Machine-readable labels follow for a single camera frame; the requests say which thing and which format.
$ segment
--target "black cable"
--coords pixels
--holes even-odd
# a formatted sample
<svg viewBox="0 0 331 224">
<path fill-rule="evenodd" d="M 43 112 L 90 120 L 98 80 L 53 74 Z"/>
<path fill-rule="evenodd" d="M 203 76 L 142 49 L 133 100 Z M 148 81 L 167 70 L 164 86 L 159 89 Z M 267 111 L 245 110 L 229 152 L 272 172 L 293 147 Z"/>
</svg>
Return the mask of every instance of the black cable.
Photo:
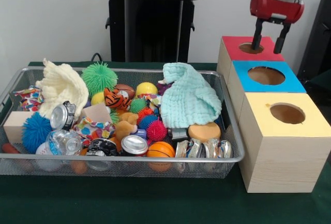
<svg viewBox="0 0 331 224">
<path fill-rule="evenodd" d="M 96 56 L 99 57 L 100 61 L 103 61 L 101 55 L 99 53 L 97 53 L 97 52 L 92 56 L 91 61 L 94 61 L 94 59 L 95 59 Z"/>
</svg>

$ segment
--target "white wall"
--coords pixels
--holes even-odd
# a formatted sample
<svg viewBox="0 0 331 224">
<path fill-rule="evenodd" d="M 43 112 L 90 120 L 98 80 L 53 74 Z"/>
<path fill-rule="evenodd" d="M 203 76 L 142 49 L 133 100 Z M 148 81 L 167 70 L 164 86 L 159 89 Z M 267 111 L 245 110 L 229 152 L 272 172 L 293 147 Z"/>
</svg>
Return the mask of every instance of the white wall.
<svg viewBox="0 0 331 224">
<path fill-rule="evenodd" d="M 291 28 L 283 55 L 297 70 L 320 0 L 304 0 L 306 11 Z M 190 62 L 216 62 L 222 35 L 254 33 L 250 0 L 195 2 Z M 108 0 L 0 0 L 0 92 L 11 75 L 29 61 L 86 61 L 94 52 L 110 58 Z M 265 24 L 276 39 L 281 27 Z"/>
</svg>

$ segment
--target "wooden box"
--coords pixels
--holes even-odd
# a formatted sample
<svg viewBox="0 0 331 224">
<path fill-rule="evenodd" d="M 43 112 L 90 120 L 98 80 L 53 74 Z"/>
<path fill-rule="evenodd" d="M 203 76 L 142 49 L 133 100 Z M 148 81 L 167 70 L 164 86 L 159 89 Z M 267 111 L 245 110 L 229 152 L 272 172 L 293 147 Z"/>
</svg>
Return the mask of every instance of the wooden box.
<svg viewBox="0 0 331 224">
<path fill-rule="evenodd" d="M 4 130 L 10 143 L 22 143 L 23 124 L 34 113 L 32 111 L 12 111 L 10 113 L 4 124 Z"/>
<path fill-rule="evenodd" d="M 312 192 L 331 150 L 331 127 L 304 93 L 246 93 L 239 163 L 249 193 Z"/>
<path fill-rule="evenodd" d="M 237 121 L 245 92 L 306 92 L 286 62 L 269 61 L 233 61 L 228 90 Z"/>
<path fill-rule="evenodd" d="M 275 44 L 270 37 L 262 37 L 260 49 L 250 48 L 253 37 L 223 36 L 218 56 L 217 72 L 228 83 L 232 61 L 284 61 L 280 54 L 274 54 Z"/>
</svg>

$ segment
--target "round hole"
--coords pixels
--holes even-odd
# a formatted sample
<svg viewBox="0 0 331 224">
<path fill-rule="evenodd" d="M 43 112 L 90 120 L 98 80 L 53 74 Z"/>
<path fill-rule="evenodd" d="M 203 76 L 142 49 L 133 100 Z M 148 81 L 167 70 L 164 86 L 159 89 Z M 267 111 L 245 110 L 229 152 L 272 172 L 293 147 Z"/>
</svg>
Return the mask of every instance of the round hole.
<svg viewBox="0 0 331 224">
<path fill-rule="evenodd" d="M 246 52 L 249 54 L 259 54 L 259 53 L 263 52 L 263 50 L 264 50 L 263 46 L 259 46 L 259 48 L 257 50 L 253 50 L 251 42 L 242 43 L 239 46 L 239 49 L 242 50 L 243 52 Z"/>
<path fill-rule="evenodd" d="M 285 75 L 274 68 L 258 66 L 248 71 L 248 76 L 263 85 L 279 85 L 285 81 Z"/>
<path fill-rule="evenodd" d="M 277 103 L 270 108 L 270 112 L 274 118 L 288 124 L 299 124 L 306 118 L 300 108 L 289 103 Z"/>
</svg>

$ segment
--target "tiger plush toy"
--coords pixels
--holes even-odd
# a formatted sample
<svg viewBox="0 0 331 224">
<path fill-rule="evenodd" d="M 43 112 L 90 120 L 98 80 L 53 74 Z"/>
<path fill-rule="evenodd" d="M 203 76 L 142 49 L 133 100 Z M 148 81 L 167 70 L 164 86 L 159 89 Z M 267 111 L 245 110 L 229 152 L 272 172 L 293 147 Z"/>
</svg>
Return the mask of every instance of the tiger plush toy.
<svg viewBox="0 0 331 224">
<path fill-rule="evenodd" d="M 113 91 L 111 91 L 109 88 L 105 88 L 103 95 L 104 100 L 106 101 L 106 106 L 109 108 L 129 110 L 132 100 L 119 94 L 118 89 L 115 88 Z"/>
</svg>

